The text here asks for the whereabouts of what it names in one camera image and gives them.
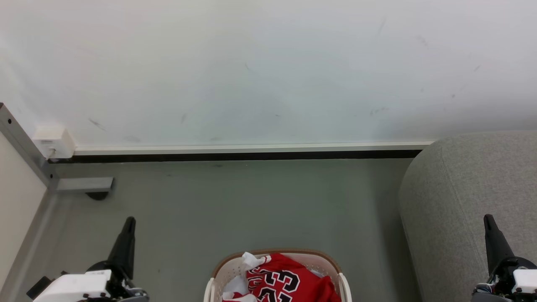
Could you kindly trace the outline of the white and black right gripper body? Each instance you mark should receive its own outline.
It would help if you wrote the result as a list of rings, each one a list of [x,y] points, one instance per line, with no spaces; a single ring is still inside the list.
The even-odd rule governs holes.
[[[471,302],[537,302],[537,265],[521,257],[501,260],[475,286]]]

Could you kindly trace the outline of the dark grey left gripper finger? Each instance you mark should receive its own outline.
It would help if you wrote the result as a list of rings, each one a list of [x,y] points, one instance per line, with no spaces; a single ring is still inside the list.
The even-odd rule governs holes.
[[[136,219],[129,216],[109,254],[108,261],[117,266],[129,279],[133,279],[136,248]]]

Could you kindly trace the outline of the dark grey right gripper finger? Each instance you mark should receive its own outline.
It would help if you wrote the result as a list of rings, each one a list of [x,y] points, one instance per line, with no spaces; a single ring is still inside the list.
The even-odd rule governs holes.
[[[493,215],[486,214],[483,221],[488,273],[491,276],[509,276],[516,264],[515,255]]]

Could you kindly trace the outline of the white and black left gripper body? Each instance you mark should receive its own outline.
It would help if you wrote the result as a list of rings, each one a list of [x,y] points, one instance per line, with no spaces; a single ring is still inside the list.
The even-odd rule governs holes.
[[[132,283],[131,272],[129,265],[106,260],[86,273],[44,276],[33,286],[33,302],[150,302],[149,294]]]

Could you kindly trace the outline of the red basketball jersey number 23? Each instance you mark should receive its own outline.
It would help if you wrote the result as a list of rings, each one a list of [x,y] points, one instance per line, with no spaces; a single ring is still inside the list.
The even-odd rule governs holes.
[[[225,286],[221,302],[341,302],[329,276],[321,279],[283,254],[245,252],[242,260],[246,272]]]

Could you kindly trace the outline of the grey fabric sofa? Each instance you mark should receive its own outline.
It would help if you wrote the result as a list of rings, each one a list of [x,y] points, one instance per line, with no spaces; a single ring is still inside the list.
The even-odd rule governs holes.
[[[399,213],[422,302],[468,302],[489,276],[484,216],[537,264],[537,131],[451,136],[410,163]]]

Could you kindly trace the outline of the white partition panel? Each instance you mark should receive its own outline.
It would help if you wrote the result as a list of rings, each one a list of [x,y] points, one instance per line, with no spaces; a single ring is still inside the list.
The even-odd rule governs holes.
[[[45,191],[46,185],[0,133],[0,291]]]

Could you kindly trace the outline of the white and black baseboard strip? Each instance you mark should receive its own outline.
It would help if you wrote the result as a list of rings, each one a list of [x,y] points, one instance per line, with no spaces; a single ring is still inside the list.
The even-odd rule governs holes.
[[[202,162],[263,160],[407,159],[417,156],[431,141],[392,143],[307,143],[297,145],[213,145],[82,148],[60,163]]]

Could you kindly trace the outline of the white perforated plastic laundry basket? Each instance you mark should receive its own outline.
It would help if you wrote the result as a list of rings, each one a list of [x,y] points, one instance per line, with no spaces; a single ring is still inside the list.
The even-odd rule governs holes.
[[[326,253],[311,249],[258,249],[251,251],[253,256],[261,258],[273,253],[283,254],[292,260],[303,264],[309,270],[329,276],[341,302],[352,302],[352,294],[347,278],[344,276],[337,262]],[[215,266],[213,273],[206,285],[203,302],[221,302],[224,288],[232,279],[246,272],[242,255],[234,253],[223,258]]]

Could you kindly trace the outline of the white wall socket box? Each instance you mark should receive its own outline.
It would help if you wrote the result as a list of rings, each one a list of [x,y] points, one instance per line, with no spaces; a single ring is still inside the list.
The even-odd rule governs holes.
[[[46,160],[72,158],[76,148],[73,138],[62,127],[37,128],[32,142]]]

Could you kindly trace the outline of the grey metal frame post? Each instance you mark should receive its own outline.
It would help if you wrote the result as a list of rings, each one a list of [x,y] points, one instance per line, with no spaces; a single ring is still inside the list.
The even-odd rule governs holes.
[[[0,133],[6,137],[47,189],[56,191],[59,178],[55,168],[40,153],[31,138],[2,102],[0,102]]]

